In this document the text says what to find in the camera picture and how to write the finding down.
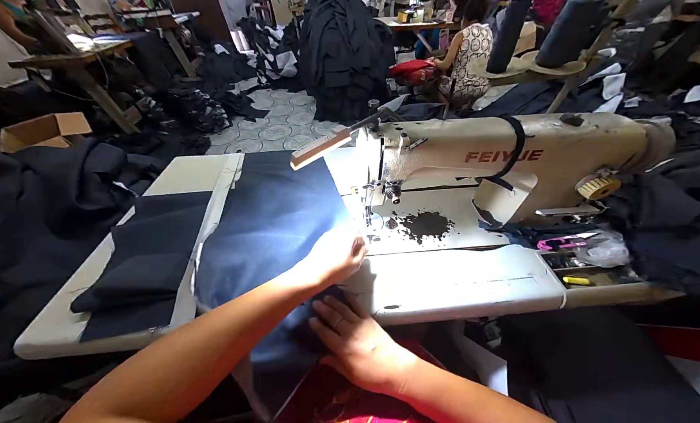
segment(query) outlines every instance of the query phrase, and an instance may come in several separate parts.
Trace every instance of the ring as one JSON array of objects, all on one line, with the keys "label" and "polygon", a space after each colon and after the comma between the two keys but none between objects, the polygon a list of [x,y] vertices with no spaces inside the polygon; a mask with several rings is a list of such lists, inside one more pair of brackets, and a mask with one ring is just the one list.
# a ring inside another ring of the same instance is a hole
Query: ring
[{"label": "ring", "polygon": [[333,331],[336,331],[337,325],[338,325],[339,322],[341,322],[342,320],[343,320],[343,316],[339,316],[339,318],[337,319],[337,322],[334,322],[334,324],[332,325],[332,330],[333,330]]}]

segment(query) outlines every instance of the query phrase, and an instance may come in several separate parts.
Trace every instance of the oil stain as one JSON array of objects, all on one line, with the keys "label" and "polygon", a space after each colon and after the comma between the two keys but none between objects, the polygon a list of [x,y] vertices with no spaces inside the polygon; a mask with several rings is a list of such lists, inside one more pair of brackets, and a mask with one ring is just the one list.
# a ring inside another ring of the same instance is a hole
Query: oil stain
[{"label": "oil stain", "polygon": [[424,236],[433,236],[439,241],[455,227],[455,222],[441,216],[438,211],[419,211],[418,215],[409,214],[399,219],[403,234],[414,239],[419,245],[423,244]]}]

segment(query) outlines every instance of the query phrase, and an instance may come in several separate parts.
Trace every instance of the wooden table leg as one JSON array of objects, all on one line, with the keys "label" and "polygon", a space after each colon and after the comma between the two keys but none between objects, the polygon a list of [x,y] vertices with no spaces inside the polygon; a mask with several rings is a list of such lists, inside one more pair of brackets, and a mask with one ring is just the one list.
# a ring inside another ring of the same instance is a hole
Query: wooden table leg
[{"label": "wooden table leg", "polygon": [[83,88],[84,91],[88,92],[94,101],[100,104],[102,110],[104,110],[111,118],[118,124],[121,130],[127,134],[132,134],[138,131],[136,125],[130,122],[125,112],[115,103],[110,95],[102,89],[102,87],[94,80],[94,77],[82,66],[68,68],[68,73],[78,85]]},{"label": "wooden table leg", "polygon": [[178,39],[175,37],[175,32],[172,31],[172,29],[167,28],[164,30],[164,37],[169,43],[169,46],[172,47],[172,52],[175,53],[175,57],[178,58],[178,62],[183,65],[185,74],[191,78],[194,78],[196,76],[196,70],[188,61],[188,57],[185,55],[183,47],[180,45],[180,43],[178,43]]}]

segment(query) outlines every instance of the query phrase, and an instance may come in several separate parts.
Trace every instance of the cardboard box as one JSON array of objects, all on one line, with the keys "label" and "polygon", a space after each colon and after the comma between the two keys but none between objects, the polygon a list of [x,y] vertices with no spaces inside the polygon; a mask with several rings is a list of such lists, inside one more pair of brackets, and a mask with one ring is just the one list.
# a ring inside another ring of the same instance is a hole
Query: cardboard box
[{"label": "cardboard box", "polygon": [[91,132],[83,113],[53,113],[16,123],[0,131],[0,151],[14,153],[34,145],[65,148]]}]

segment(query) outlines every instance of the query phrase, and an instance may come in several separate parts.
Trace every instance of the patterned dress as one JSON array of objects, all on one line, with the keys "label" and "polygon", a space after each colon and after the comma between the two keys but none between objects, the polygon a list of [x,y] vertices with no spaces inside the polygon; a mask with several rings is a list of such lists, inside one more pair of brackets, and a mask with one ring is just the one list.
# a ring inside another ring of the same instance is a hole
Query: patterned dress
[{"label": "patterned dress", "polygon": [[452,63],[452,76],[442,77],[439,89],[444,96],[449,95],[452,78],[455,79],[455,91],[452,102],[458,107],[470,106],[488,90],[488,79],[468,71],[468,63],[476,57],[488,57],[494,35],[488,25],[474,23],[462,29],[462,44]]}]

